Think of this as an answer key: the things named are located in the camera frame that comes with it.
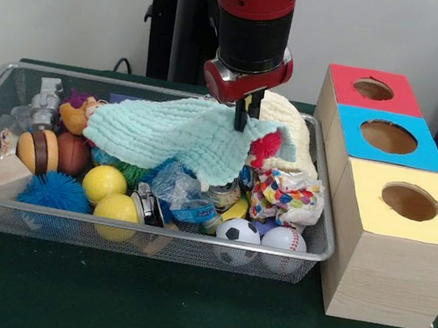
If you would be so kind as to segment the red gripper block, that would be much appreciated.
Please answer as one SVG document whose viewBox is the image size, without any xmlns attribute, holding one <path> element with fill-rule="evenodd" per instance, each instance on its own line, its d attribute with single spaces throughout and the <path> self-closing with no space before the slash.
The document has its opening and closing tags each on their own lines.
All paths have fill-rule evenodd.
<svg viewBox="0 0 438 328">
<path fill-rule="evenodd" d="M 240 73 L 229 69 L 218 58 L 204 63 L 204 77 L 211 96 L 221 103 L 236 101 L 235 131 L 244 131 L 247 123 L 246 100 L 251 95 L 249 116 L 259 118 L 261 101 L 268 90 L 282 83 L 286 83 L 292 76 L 294 66 L 293 57 L 288 48 L 279 65 L 263 73 Z"/>
</svg>

